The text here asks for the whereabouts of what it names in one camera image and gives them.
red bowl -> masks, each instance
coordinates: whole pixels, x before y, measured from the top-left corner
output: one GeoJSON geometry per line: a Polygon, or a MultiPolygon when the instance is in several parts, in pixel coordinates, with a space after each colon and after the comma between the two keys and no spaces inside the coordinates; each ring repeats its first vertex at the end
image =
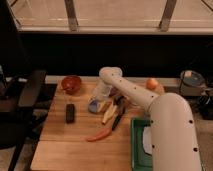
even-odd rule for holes
{"type": "Polygon", "coordinates": [[[66,76],[62,82],[61,86],[67,94],[73,94],[81,88],[81,78],[77,75],[66,76]]]}

wall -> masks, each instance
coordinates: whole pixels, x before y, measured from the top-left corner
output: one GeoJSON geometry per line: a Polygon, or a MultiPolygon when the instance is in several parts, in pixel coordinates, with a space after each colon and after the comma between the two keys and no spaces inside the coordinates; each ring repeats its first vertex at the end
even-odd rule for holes
{"type": "Polygon", "coordinates": [[[103,66],[119,66],[125,76],[179,77],[184,68],[213,74],[213,36],[22,33],[21,38],[33,66],[49,74],[98,75],[103,66]]]}

green container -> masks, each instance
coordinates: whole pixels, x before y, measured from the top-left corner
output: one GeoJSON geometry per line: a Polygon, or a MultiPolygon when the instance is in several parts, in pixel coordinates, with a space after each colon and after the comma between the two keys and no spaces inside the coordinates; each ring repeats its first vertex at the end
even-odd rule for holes
{"type": "Polygon", "coordinates": [[[131,120],[132,170],[152,171],[152,156],[143,149],[143,130],[150,121],[139,118],[131,120]]]}

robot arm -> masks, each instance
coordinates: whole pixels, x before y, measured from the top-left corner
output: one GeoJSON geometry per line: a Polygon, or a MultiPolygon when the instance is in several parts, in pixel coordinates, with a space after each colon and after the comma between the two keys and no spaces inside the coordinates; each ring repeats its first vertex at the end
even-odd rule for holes
{"type": "Polygon", "coordinates": [[[122,78],[119,68],[104,67],[99,75],[102,86],[96,94],[112,85],[150,114],[154,171],[202,170],[193,116],[184,98],[175,93],[158,95],[137,86],[122,78]]]}

carrot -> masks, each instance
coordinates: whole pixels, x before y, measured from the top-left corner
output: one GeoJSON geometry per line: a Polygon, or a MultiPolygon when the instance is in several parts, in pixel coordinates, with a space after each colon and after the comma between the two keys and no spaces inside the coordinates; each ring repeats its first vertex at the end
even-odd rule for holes
{"type": "Polygon", "coordinates": [[[95,134],[95,135],[93,135],[91,137],[86,138],[86,141],[93,142],[93,141],[102,140],[105,137],[109,136],[111,134],[111,132],[112,132],[111,128],[103,129],[100,132],[98,132],[97,134],[95,134]]]}
{"type": "Polygon", "coordinates": [[[155,78],[149,78],[146,81],[146,88],[149,90],[154,90],[158,86],[158,81],[155,78]]]}

